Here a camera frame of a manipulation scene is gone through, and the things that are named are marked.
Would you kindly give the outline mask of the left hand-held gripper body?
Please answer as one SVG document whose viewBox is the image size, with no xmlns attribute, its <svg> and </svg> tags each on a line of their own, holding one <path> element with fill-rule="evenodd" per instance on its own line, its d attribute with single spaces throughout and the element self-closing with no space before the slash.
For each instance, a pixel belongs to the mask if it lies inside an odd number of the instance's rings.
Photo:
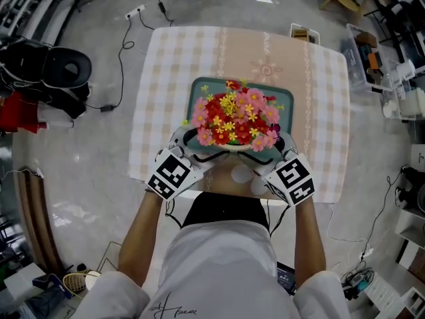
<svg viewBox="0 0 425 319">
<path fill-rule="evenodd" d="M 205 165 L 195 159 L 183 140 L 171 140 L 153 156 L 145 186 L 170 201 L 199 182 L 204 174 Z"/>
</svg>

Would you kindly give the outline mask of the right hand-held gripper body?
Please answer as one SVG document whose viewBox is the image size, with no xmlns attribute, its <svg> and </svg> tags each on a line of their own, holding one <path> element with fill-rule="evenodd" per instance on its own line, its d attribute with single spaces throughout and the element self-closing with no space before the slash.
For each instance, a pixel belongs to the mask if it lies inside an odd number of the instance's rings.
<svg viewBox="0 0 425 319">
<path fill-rule="evenodd" d="M 308 159 L 295 148 L 283 150 L 262 172 L 262 181 L 270 191 L 289 206 L 299 205 L 315 193 Z"/>
</svg>

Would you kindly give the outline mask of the person's left forearm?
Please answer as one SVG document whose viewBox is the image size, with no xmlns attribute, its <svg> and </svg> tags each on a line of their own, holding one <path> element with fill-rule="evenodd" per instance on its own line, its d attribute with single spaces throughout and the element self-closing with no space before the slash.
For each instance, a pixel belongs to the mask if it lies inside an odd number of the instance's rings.
<svg viewBox="0 0 425 319">
<path fill-rule="evenodd" d="M 146 191 L 139 210 L 122 243 L 117 271 L 142 287 L 152 261 L 162 198 Z"/>
</svg>

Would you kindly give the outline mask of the person's right forearm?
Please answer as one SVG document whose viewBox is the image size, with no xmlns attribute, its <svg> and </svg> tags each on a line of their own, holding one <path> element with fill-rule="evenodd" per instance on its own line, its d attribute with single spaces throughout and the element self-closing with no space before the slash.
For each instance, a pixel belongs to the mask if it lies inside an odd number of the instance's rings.
<svg viewBox="0 0 425 319">
<path fill-rule="evenodd" d="M 325 251 L 321 240 L 315 207 L 311 197 L 295 206 L 296 243 L 295 279 L 296 289 L 315 274 L 326 270 Z"/>
</svg>

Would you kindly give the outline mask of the person's black shorts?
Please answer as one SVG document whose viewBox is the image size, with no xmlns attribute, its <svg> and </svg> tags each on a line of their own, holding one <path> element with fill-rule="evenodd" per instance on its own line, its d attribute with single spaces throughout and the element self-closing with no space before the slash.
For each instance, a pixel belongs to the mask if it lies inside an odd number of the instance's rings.
<svg viewBox="0 0 425 319">
<path fill-rule="evenodd" d="M 217 221 L 250 221 L 270 228 L 259 199 L 209 192 L 195 198 L 182 227 Z"/>
</svg>

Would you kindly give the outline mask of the table with checked tablecloth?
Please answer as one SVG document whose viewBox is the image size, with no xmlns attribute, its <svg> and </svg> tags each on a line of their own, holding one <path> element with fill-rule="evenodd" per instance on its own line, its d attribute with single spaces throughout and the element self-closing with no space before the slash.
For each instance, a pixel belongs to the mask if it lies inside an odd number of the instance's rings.
<svg viewBox="0 0 425 319">
<path fill-rule="evenodd" d="M 129 150 L 128 174 L 144 180 L 157 152 L 190 116 L 199 77 L 283 88 L 294 105 L 291 134 L 313 169 L 314 199 L 340 199 L 349 148 L 349 78 L 336 51 L 286 36 L 227 27 L 156 29 L 145 58 Z"/>
</svg>

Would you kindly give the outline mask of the black smartphone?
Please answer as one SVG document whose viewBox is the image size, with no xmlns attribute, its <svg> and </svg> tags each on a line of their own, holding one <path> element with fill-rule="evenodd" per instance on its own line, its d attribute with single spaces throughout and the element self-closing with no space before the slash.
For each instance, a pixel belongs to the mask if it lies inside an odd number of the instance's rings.
<svg viewBox="0 0 425 319">
<path fill-rule="evenodd" d="M 286 292 L 293 296 L 296 293 L 295 270 L 280 262 L 277 262 L 278 283 Z"/>
</svg>

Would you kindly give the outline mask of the person's white shirt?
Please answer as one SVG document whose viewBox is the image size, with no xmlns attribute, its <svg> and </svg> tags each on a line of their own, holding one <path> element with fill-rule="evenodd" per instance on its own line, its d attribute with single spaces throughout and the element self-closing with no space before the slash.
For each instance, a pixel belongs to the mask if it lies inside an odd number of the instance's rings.
<svg viewBox="0 0 425 319">
<path fill-rule="evenodd" d="M 123 273 L 105 272 L 73 319 L 350 319 L 334 272 L 313 275 L 289 296 L 276 262 L 259 224 L 189 225 L 169 245 L 153 296 Z"/>
</svg>

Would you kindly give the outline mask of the white basket with wooden blocks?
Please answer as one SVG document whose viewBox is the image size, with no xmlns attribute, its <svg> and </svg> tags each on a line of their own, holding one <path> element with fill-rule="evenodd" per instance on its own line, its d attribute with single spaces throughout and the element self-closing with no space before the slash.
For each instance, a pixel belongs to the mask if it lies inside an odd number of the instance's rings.
<svg viewBox="0 0 425 319">
<path fill-rule="evenodd" d="M 306 41 L 315 45 L 320 45 L 320 35 L 317 31 L 301 26 L 296 23 L 290 25 L 290 37 Z"/>
</svg>

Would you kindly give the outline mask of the clear storage bin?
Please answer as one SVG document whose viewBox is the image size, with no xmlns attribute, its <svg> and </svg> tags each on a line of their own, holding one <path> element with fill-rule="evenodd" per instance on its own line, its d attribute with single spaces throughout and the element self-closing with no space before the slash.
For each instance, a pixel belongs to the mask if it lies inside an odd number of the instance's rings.
<svg viewBox="0 0 425 319">
<path fill-rule="evenodd" d="M 386 59 L 377 38 L 352 24 L 346 24 L 347 37 L 340 52 L 347 61 L 351 92 L 383 93 L 392 90 Z"/>
</svg>

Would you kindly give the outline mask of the white cube shelf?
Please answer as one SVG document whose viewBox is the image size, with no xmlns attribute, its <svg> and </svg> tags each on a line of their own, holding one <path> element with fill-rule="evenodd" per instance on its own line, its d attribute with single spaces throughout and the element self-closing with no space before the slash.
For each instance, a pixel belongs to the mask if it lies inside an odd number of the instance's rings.
<svg viewBox="0 0 425 319">
<path fill-rule="evenodd" d="M 425 215 L 416 209 L 401 209 L 395 233 L 425 249 Z"/>
</svg>

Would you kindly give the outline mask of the black oval padded device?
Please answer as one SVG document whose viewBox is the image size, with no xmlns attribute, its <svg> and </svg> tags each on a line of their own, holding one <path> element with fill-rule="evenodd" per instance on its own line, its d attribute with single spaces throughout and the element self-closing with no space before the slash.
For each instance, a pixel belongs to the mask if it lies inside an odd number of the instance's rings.
<svg viewBox="0 0 425 319">
<path fill-rule="evenodd" d="M 49 50 L 42 71 L 42 82 L 51 88 L 78 88 L 92 73 L 92 62 L 84 53 L 64 47 Z"/>
</svg>

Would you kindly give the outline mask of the white round appliance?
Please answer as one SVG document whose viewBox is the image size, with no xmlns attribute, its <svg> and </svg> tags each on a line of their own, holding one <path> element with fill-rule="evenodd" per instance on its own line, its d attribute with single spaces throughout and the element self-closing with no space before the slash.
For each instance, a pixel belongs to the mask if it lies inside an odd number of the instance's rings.
<svg viewBox="0 0 425 319">
<path fill-rule="evenodd" d="M 405 118 L 413 116 L 425 118 L 425 91 L 421 88 L 408 91 L 405 99 L 400 101 L 400 112 Z"/>
</svg>

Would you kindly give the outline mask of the white electric kettle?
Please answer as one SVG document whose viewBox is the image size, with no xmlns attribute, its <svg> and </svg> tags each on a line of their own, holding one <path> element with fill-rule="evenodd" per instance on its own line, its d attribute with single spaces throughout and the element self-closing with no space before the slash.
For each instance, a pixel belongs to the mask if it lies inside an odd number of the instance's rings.
<svg viewBox="0 0 425 319">
<path fill-rule="evenodd" d="M 416 76 L 416 69 L 413 62 L 408 59 L 396 67 L 396 71 L 401 80 L 410 80 Z"/>
</svg>

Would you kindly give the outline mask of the white drawer cabinet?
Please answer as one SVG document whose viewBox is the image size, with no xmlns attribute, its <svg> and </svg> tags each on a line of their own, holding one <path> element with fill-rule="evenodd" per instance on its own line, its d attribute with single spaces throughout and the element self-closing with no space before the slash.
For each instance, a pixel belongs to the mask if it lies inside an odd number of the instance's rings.
<svg viewBox="0 0 425 319">
<path fill-rule="evenodd" d="M 365 294 L 375 319 L 425 319 L 425 284 L 409 272 L 376 272 Z"/>
</svg>

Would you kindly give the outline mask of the brown wooden bench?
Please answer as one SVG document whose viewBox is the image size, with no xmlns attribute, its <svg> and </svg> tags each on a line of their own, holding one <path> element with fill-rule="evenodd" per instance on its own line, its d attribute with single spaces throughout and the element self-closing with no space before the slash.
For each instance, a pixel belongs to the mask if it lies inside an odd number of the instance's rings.
<svg viewBox="0 0 425 319">
<path fill-rule="evenodd" d="M 17 173 L 17 183 L 33 259 L 44 271 L 60 274 L 64 267 L 50 226 L 44 179 L 25 170 Z"/>
</svg>

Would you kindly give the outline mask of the dark blue stool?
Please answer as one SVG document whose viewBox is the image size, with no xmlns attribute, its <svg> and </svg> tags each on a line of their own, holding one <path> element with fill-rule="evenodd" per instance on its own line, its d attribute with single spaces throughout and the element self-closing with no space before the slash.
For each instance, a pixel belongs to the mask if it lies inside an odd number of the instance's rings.
<svg viewBox="0 0 425 319">
<path fill-rule="evenodd" d="M 69 289 L 67 289 L 62 281 L 53 273 L 32 279 L 32 285 L 42 290 L 46 290 L 50 286 L 57 286 L 67 299 L 72 299 L 73 297 Z"/>
</svg>

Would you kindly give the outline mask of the white box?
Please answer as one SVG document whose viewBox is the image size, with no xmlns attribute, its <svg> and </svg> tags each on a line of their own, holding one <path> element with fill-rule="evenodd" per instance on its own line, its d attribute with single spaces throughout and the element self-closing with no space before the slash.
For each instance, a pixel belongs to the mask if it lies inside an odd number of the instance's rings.
<svg viewBox="0 0 425 319">
<path fill-rule="evenodd" d="M 44 276 L 46 273 L 35 263 L 20 269 L 15 274 L 4 280 L 7 290 L 11 296 L 17 300 L 30 298 L 40 294 L 43 290 L 33 285 L 35 278 Z"/>
</svg>

